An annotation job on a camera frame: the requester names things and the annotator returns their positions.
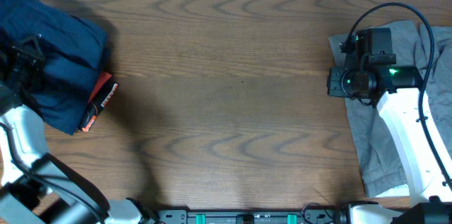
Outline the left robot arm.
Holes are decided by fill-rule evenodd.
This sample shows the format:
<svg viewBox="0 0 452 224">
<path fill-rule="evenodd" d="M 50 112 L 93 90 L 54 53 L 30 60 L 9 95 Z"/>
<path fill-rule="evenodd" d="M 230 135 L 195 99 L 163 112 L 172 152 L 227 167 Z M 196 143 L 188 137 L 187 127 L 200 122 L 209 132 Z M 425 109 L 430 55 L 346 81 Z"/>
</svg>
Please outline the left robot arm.
<svg viewBox="0 0 452 224">
<path fill-rule="evenodd" d="M 55 158 L 32 96 L 44 54 L 35 36 L 1 38 L 1 219 L 7 223 L 157 223 L 156 213 L 127 198 L 109 201 Z"/>
</svg>

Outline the dark blue denim shorts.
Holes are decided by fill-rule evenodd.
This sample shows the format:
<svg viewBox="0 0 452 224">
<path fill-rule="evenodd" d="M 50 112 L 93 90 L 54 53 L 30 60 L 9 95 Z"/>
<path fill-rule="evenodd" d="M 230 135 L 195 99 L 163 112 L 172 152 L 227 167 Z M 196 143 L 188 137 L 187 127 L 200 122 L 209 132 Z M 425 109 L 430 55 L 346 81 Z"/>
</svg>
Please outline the dark blue denim shorts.
<svg viewBox="0 0 452 224">
<path fill-rule="evenodd" d="M 44 75 L 91 94 L 105 64 L 106 32 L 40 0 L 1 0 L 1 29 L 15 41 L 36 37 Z"/>
</svg>

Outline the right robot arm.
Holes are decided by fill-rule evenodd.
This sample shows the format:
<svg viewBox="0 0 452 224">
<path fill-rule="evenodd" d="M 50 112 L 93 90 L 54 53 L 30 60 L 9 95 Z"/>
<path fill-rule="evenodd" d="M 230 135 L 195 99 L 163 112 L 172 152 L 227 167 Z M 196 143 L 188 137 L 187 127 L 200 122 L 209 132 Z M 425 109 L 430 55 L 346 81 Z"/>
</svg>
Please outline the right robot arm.
<svg viewBox="0 0 452 224">
<path fill-rule="evenodd" d="M 342 66 L 331 68 L 328 95 L 375 108 L 394 141 L 408 181 L 410 209 L 349 203 L 336 223 L 450 223 L 451 158 L 430 114 L 425 83 L 415 66 L 399 66 L 389 28 L 351 33 L 340 43 Z"/>
</svg>

